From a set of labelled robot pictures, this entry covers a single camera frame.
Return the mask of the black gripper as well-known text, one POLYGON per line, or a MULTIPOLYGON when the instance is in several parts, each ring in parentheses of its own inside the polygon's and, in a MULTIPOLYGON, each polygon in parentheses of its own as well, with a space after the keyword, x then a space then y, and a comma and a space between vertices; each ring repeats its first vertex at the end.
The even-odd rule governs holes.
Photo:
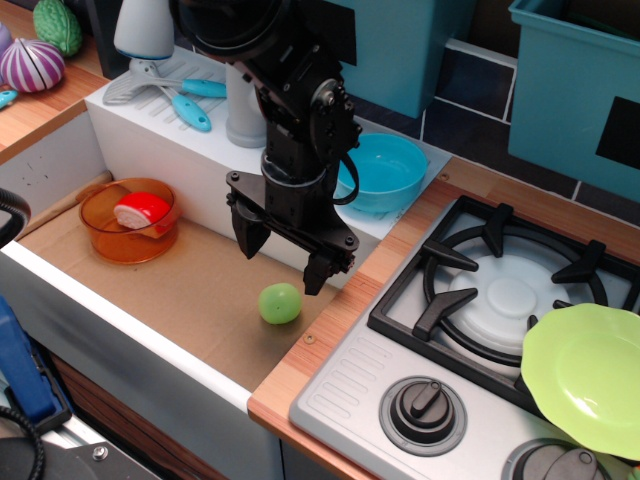
POLYGON ((351 270, 359 240, 337 214, 322 177, 294 185, 268 174, 232 171, 226 182, 236 241, 247 259, 272 233, 311 253, 303 271, 304 293, 310 296, 330 277, 351 270))

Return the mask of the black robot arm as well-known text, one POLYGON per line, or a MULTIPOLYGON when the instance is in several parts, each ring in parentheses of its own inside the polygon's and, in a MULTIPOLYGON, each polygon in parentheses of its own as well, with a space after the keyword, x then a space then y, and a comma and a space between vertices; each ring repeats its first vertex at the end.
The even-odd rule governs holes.
POLYGON ((172 1, 169 9, 193 46, 253 83, 266 121, 260 173, 226 177, 241 251, 253 258, 271 234, 283 237, 308 252, 305 292, 318 294, 350 270, 359 247, 335 210, 359 193, 335 190, 340 167, 360 181, 350 152, 362 132, 338 58, 300 1, 172 1))

